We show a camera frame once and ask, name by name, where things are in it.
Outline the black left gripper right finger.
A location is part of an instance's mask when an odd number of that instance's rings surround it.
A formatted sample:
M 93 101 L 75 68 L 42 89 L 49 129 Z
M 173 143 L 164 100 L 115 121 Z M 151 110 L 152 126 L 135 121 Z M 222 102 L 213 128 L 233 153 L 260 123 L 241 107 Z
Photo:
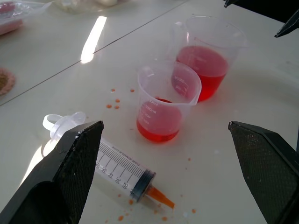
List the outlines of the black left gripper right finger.
M 269 224 L 299 222 L 299 153 L 278 133 L 231 121 L 243 178 Z

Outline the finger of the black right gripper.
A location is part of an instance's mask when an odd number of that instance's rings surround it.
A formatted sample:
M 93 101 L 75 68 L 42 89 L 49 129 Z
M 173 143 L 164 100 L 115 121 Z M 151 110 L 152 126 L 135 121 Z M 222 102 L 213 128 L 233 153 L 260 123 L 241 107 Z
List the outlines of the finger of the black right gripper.
M 290 17 L 283 27 L 275 34 L 276 38 L 282 37 L 299 28 L 299 9 Z
M 299 0 L 227 0 L 225 7 L 231 4 L 284 23 L 299 8 Z

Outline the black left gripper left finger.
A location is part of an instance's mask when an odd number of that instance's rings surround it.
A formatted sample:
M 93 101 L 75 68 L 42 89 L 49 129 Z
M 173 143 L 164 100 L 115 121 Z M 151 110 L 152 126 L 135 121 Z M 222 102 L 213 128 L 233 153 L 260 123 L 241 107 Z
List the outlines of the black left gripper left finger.
M 66 131 L 0 213 L 2 224 L 77 224 L 93 181 L 102 121 Z

